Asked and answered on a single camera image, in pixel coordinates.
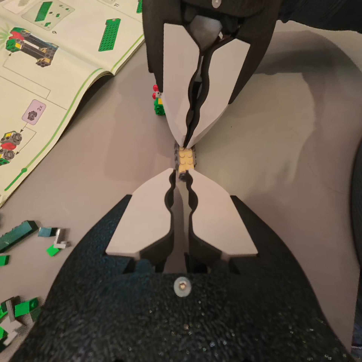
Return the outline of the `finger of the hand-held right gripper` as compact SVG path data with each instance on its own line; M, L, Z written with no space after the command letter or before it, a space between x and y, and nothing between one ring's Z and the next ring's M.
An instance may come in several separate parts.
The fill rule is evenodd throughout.
M164 109L181 147L193 147L207 125L204 99L192 102L201 44L183 25L164 24Z
M187 148L199 142L228 107L249 48L249 43L234 38L213 51L209 64L205 64L206 80L203 85L208 85L208 90L200 95L196 105L197 125Z

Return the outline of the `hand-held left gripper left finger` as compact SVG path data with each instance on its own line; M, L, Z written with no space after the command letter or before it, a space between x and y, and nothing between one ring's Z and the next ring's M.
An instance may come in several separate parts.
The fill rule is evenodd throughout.
M173 202L166 195L173 190L175 170L168 168L140 185L131 195L126 209L106 247L109 256L148 258L146 250L156 246L172 230Z

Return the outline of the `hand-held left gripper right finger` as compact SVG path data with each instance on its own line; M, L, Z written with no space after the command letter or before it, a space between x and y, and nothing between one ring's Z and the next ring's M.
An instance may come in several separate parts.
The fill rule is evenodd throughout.
M186 173L189 193L189 251L196 259L231 259L258 254L230 194L194 169Z

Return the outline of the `dark grey tan brick assembly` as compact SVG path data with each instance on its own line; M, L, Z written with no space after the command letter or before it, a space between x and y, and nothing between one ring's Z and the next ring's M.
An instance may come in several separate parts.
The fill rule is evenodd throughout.
M174 143L174 162L175 170L180 181L185 181L187 170L196 167L196 147L184 148Z

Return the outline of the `person's right forearm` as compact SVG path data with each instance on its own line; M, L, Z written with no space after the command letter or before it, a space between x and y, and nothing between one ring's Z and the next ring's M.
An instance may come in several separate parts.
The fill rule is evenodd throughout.
M278 19L316 29L362 32L361 0L285 0Z

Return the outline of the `grey desk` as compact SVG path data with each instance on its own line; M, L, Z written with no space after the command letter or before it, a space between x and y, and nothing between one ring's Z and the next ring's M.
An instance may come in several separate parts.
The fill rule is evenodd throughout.
M1 208L68 231L54 257L34 233L1 267L1 302L45 298L67 256L126 194L172 167L174 139L152 103L142 46L83 97L59 142ZM350 226L361 140L361 34L279 22L256 73L196 146L197 171L236 195L290 248L328 323L351 350L360 267Z

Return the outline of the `red green yellow brick assembly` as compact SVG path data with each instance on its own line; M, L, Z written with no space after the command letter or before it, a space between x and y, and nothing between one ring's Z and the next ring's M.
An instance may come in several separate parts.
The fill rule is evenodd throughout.
M162 93L160 92L158 85L154 84L153 87L153 107L156 115L165 116L165 109L162 102Z

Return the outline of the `brick instruction booklet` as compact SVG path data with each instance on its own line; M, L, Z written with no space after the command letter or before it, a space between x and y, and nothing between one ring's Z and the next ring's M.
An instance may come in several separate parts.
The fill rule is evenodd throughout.
M0 38L3 206L54 147L86 91L142 45L142 1L1 1Z

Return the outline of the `dark green long brick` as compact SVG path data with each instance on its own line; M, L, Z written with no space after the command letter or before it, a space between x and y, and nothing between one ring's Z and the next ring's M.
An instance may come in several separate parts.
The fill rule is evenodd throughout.
M38 225L33 220L23 221L20 225L14 227L9 232L0 237L0 252L4 253L13 247L18 242L24 240L29 235L39 229Z

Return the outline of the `pile of small loose bricks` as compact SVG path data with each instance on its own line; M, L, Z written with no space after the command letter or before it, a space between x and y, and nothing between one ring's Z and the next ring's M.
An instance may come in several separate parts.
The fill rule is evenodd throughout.
M6 349L21 333L26 325L21 319L30 315L36 320L36 312L39 312L40 304L38 298L20 301L18 296L1 302L0 305L0 351Z

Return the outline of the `grey bracket brick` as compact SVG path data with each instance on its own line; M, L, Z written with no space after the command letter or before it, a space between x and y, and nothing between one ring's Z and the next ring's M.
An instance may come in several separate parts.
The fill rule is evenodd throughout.
M55 249L63 250L71 247L71 242L68 240L68 229L58 228L55 233L53 246Z

